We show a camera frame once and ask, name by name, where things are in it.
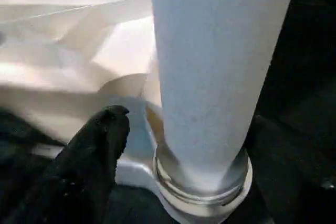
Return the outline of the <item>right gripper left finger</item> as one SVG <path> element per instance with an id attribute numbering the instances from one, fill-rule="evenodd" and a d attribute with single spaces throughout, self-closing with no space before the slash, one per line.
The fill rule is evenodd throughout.
<path id="1" fill-rule="evenodd" d="M 1 109 L 1 223 L 102 223 L 128 113 L 107 106 L 63 144 Z"/>

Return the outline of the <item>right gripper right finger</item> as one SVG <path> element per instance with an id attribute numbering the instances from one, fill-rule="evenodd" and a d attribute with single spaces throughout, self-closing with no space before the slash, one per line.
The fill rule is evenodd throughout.
<path id="1" fill-rule="evenodd" d="M 274 223 L 335 223 L 335 167 L 311 139 L 256 115 L 247 151 Z"/>

